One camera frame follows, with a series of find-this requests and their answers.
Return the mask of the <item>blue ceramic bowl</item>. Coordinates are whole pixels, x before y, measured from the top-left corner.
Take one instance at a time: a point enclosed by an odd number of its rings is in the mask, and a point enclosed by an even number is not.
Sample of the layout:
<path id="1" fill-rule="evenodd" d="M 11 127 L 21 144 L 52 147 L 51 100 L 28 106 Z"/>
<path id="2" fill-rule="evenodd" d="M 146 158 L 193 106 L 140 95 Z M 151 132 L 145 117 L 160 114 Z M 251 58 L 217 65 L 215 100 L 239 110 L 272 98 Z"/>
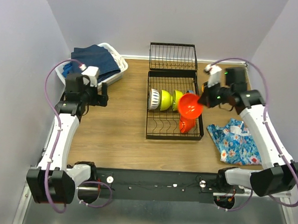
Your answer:
<path id="1" fill-rule="evenodd" d="M 193 90 L 187 90 L 186 93 L 188 93 L 188 94 L 195 94 L 195 92 Z"/>

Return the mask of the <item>red orange bowl stack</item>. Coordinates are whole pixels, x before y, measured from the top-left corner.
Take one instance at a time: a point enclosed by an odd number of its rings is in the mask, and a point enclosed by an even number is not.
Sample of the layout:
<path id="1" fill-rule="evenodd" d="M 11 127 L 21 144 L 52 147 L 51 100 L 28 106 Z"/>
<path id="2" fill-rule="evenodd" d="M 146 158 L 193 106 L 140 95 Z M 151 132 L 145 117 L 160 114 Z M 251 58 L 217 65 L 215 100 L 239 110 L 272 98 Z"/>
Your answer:
<path id="1" fill-rule="evenodd" d="M 204 110 L 199 102 L 199 96 L 194 93 L 184 94 L 178 103 L 178 111 L 181 116 L 187 119 L 198 118 Z"/>

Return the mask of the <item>lime green plain bowl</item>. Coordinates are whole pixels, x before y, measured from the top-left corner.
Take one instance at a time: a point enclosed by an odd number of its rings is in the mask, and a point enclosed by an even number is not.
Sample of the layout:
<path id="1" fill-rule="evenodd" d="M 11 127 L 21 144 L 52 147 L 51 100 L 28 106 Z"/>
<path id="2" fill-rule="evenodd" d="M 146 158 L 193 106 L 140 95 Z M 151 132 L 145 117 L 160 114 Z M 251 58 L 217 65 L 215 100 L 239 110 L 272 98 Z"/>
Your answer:
<path id="1" fill-rule="evenodd" d="M 172 109 L 173 109 L 173 111 L 178 110 L 178 103 L 182 96 L 183 96 L 183 92 L 178 91 L 178 90 L 174 90 L 174 92 L 172 93 Z"/>

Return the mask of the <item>black wire dish rack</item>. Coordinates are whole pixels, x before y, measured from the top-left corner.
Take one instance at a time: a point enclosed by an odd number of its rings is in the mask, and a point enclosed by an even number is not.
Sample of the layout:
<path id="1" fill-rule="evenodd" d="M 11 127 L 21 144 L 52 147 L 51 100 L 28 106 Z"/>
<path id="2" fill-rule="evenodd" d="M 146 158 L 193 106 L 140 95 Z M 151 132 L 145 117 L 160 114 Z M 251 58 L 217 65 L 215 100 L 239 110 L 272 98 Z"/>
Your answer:
<path id="1" fill-rule="evenodd" d="M 188 124 L 179 114 L 179 100 L 198 94 L 195 45 L 151 42 L 148 72 L 146 138 L 200 141 L 203 120 Z"/>

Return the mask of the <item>lime bowl ribbed white outside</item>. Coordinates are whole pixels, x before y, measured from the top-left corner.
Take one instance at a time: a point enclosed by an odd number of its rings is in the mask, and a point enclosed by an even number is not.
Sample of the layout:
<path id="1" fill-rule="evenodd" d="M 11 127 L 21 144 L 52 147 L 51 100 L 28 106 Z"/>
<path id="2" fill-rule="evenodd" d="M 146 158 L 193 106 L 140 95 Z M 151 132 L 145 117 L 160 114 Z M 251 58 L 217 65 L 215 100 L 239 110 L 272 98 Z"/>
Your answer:
<path id="1" fill-rule="evenodd" d="M 151 89 L 148 93 L 148 109 L 160 111 L 167 110 L 172 106 L 173 99 L 171 94 L 166 90 L 158 91 L 156 89 Z"/>

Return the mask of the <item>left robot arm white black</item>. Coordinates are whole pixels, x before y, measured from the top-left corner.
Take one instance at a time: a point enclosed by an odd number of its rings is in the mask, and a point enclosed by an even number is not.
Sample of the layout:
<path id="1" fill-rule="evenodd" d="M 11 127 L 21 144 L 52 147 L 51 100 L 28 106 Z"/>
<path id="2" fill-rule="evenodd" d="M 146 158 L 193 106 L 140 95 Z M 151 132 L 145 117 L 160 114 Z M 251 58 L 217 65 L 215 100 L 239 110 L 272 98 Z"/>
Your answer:
<path id="1" fill-rule="evenodd" d="M 29 169 L 26 180 L 36 203 L 70 204 L 75 189 L 92 186 L 98 176 L 91 161 L 77 162 L 67 168 L 72 139 L 90 106 L 107 106 L 108 86 L 94 87 L 92 76 L 69 74 L 64 97 L 55 106 L 55 119 L 46 151 L 35 169 Z"/>

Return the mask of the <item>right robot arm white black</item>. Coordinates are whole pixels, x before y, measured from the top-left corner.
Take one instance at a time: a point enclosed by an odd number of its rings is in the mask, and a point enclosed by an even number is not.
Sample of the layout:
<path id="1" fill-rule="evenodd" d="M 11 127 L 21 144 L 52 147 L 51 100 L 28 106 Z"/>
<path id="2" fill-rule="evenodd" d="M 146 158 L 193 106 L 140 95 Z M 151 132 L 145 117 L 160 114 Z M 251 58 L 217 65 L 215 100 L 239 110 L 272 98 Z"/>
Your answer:
<path id="1" fill-rule="evenodd" d="M 248 127 L 261 157 L 262 170 L 223 168 L 218 171 L 216 188 L 226 192 L 233 185 L 250 188 L 258 196 L 281 193 L 298 186 L 298 162 L 284 148 L 266 109 L 260 92 L 248 90 L 243 67 L 225 70 L 217 65 L 207 65 L 209 75 L 202 86 L 199 103 L 208 108 L 230 104 Z"/>

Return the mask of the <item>white plastic basket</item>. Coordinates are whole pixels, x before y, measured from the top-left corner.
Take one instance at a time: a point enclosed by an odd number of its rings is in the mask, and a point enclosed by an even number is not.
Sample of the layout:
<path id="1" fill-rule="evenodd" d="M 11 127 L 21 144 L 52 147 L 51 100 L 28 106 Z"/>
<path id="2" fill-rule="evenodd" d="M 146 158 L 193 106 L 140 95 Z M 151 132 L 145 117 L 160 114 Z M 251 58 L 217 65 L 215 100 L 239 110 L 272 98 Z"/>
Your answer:
<path id="1" fill-rule="evenodd" d="M 119 79 L 121 79 L 123 77 L 123 73 L 128 68 L 128 64 L 125 61 L 125 59 L 108 43 L 101 43 L 101 44 L 98 44 L 98 46 L 103 47 L 110 52 L 110 54 L 112 55 L 112 57 L 114 58 L 115 62 L 117 63 L 117 65 L 119 66 L 119 68 L 121 70 L 120 73 L 117 73 L 117 74 L 107 78 L 105 81 L 98 83 L 97 87 L 100 88 L 102 83 L 107 83 L 108 85 L 110 85 L 110 84 L 113 84 L 114 82 L 118 81 Z M 58 78 L 61 80 L 61 82 L 65 85 L 66 77 L 69 74 L 74 73 L 74 74 L 81 75 L 82 71 L 79 68 L 79 66 L 82 64 L 83 63 L 81 63 L 79 60 L 75 60 L 75 59 L 71 58 L 70 61 L 59 64 L 55 68 L 55 72 L 56 72 Z"/>

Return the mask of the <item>folded dark blue towels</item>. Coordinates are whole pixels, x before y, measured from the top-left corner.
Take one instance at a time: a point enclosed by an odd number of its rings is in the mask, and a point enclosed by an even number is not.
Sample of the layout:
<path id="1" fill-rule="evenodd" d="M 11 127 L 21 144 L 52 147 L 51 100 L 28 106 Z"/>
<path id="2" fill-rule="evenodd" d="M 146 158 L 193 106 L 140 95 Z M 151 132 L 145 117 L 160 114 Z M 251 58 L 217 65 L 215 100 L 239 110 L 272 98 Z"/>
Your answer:
<path id="1" fill-rule="evenodd" d="M 121 72 L 110 52 L 98 45 L 91 45 L 87 48 L 74 48 L 70 55 L 72 59 L 79 60 L 87 67 L 98 67 L 100 70 L 98 83 Z"/>

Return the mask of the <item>blue floral cloth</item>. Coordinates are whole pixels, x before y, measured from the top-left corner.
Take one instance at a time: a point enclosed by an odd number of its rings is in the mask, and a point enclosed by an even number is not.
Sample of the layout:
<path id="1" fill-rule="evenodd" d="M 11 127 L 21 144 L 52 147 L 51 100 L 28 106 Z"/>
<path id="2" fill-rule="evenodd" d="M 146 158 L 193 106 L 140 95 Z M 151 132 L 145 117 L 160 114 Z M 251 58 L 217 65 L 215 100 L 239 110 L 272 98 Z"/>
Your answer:
<path id="1" fill-rule="evenodd" d="M 207 130 L 222 162 L 242 166 L 261 165 L 256 142 L 243 121 L 231 118 L 225 126 L 211 124 Z"/>

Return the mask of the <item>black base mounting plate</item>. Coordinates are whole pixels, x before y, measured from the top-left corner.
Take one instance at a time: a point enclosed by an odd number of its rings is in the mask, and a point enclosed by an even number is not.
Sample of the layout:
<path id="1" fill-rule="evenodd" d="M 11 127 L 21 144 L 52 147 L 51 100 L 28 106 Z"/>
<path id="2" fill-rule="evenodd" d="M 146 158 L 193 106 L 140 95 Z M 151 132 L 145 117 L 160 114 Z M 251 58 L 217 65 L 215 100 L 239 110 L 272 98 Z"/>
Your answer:
<path id="1" fill-rule="evenodd" d="M 213 203 L 215 193 L 226 195 L 232 186 L 220 187 L 215 173 L 97 168 L 100 182 L 78 188 L 78 198 L 92 203 L 111 197 L 127 200 L 194 201 Z"/>

